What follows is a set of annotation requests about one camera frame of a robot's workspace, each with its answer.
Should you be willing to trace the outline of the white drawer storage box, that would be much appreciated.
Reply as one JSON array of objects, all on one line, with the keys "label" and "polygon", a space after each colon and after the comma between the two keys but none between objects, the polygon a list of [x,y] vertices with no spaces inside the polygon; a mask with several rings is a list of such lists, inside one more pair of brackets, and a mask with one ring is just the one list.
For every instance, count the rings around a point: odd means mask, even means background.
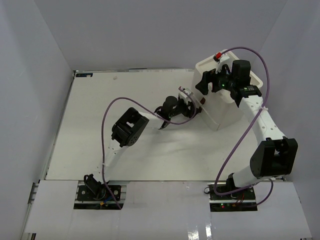
[{"label": "white drawer storage box", "polygon": [[251,63],[248,60],[238,58],[232,51],[228,51],[230,57],[228,63],[231,71],[230,91],[220,90],[212,92],[212,83],[208,85],[208,94],[202,95],[195,88],[200,82],[203,72],[215,69],[217,71],[217,63],[213,59],[214,55],[196,63],[191,84],[191,91],[202,108],[200,114],[207,126],[218,131],[228,127],[243,117],[243,113],[239,106],[242,100],[250,96],[262,96],[260,88],[263,82],[251,70]]}]

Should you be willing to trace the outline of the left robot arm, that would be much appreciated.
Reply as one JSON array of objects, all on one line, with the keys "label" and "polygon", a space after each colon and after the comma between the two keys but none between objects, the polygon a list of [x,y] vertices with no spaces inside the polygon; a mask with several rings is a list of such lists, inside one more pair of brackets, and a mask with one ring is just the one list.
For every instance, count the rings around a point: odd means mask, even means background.
[{"label": "left robot arm", "polygon": [[109,182],[114,166],[127,148],[133,146],[138,141],[145,129],[154,128],[163,130],[168,125],[173,125],[172,118],[178,115],[188,118],[184,122],[177,123],[177,125],[182,125],[189,122],[202,111],[196,100],[182,94],[178,97],[168,96],[164,103],[157,107],[155,111],[147,109],[146,112],[141,112],[134,107],[130,107],[112,126],[109,146],[105,147],[104,126],[110,108],[111,106],[109,105],[101,123],[101,174],[104,183],[95,180],[93,174],[87,174],[83,178],[88,193],[96,200],[102,199],[107,194],[108,190],[105,184]]}]

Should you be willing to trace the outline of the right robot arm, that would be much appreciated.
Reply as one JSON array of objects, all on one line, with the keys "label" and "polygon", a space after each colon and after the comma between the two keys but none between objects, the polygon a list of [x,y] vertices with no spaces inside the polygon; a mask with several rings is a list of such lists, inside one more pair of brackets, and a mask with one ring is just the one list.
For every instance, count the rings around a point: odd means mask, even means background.
[{"label": "right robot arm", "polygon": [[249,164],[231,173],[226,184],[213,191],[218,196],[227,195],[236,200],[244,190],[270,178],[291,174],[298,143],[295,138],[288,138],[273,121],[265,108],[266,97],[258,86],[251,83],[253,74],[248,60],[230,60],[228,56],[220,59],[213,57],[195,65],[194,87],[201,97],[212,92],[229,92],[230,98],[249,122],[248,131],[252,130],[257,141],[257,149]]}]

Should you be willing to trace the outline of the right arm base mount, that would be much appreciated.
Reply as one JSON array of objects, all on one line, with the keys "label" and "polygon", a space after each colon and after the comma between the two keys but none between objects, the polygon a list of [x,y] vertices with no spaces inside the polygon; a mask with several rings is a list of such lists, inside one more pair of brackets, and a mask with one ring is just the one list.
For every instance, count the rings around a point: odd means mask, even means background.
[{"label": "right arm base mount", "polygon": [[217,195],[214,192],[214,185],[209,184],[203,192],[209,197],[211,213],[256,212],[258,210],[255,191],[252,187],[229,195]]}]

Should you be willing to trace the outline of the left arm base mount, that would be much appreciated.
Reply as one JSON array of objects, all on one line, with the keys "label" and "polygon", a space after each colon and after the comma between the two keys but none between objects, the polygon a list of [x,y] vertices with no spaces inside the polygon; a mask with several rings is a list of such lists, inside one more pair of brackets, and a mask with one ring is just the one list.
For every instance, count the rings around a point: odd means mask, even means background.
[{"label": "left arm base mount", "polygon": [[93,174],[86,174],[78,184],[73,208],[75,210],[120,210],[125,201],[124,186],[108,185],[97,181]]}]

